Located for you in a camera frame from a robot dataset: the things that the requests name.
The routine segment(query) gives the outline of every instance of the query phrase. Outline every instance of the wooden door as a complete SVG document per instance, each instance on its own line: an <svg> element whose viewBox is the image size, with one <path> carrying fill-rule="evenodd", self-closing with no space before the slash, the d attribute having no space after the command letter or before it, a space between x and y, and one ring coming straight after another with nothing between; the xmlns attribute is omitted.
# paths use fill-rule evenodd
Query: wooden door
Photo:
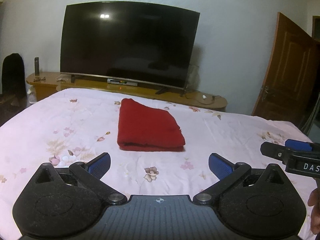
<svg viewBox="0 0 320 240"><path fill-rule="evenodd" d="M252 115L299 127L315 82L317 62L315 41L279 12L269 65Z"/></svg>

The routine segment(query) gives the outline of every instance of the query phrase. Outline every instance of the red folded cloth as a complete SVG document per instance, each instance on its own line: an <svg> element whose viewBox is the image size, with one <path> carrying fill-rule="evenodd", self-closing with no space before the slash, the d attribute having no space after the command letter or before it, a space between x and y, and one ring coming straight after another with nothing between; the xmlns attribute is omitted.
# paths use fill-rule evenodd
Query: red folded cloth
<svg viewBox="0 0 320 240"><path fill-rule="evenodd" d="M118 145L125 151L183 151L186 144L176 120L169 112L122 99Z"/></svg>

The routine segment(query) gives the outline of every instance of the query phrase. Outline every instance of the wooden tv cabinet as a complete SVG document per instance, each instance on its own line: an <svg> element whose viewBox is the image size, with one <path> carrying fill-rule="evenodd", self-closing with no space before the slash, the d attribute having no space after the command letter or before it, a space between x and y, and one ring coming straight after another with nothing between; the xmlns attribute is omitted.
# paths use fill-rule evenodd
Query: wooden tv cabinet
<svg viewBox="0 0 320 240"><path fill-rule="evenodd" d="M40 72L40 78L45 80L35 81L35 74L31 74L27 77L27 83L33 85L36 90L37 100L40 101L48 96L56 93L57 91L67 89L67 88L87 88L87 89L97 89L113 93L121 93L126 95L138 96L149 99L156 99L166 102L172 102L187 106L194 106L199 108L206 108L217 111L225 111L227 106L227 100L223 97L216 96L211 104L206 104L202 102L202 94L199 91L193 91L180 95L179 91L170 90L161 95L156 95L159 89L141 87L141 86L127 86L118 84L109 84L107 80L91 78L91 77L80 77L76 79L74 83L71 82L71 75L61 74L60 72Z"/></svg>

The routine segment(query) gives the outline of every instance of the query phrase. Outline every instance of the floral bedsheet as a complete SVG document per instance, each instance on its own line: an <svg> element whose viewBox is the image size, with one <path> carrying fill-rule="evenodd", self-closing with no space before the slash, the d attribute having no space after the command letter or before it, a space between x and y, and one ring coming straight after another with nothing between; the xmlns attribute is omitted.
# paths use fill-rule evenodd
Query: floral bedsheet
<svg viewBox="0 0 320 240"><path fill-rule="evenodd" d="M116 142L121 100L132 98L165 109L185 137L184 152L127 152ZM111 168L102 181L129 197L195 194L218 181L208 167L216 152L254 168L277 163L260 153L264 141L284 144L288 138L310 141L294 125L260 117L216 112L169 102L88 89L60 91L21 112L0 127L0 237L17 240L21 234L12 207L41 163L67 167L88 162L103 152ZM287 174L307 203L316 188L311 178ZM310 213L300 231L312 239Z"/></svg>

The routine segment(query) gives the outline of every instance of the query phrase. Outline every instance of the television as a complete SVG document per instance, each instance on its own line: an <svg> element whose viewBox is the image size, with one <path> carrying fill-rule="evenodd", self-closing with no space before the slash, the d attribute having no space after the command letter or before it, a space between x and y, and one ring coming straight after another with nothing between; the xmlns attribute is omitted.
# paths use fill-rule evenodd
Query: television
<svg viewBox="0 0 320 240"><path fill-rule="evenodd" d="M144 2L67 5L60 71L184 89L199 16Z"/></svg>

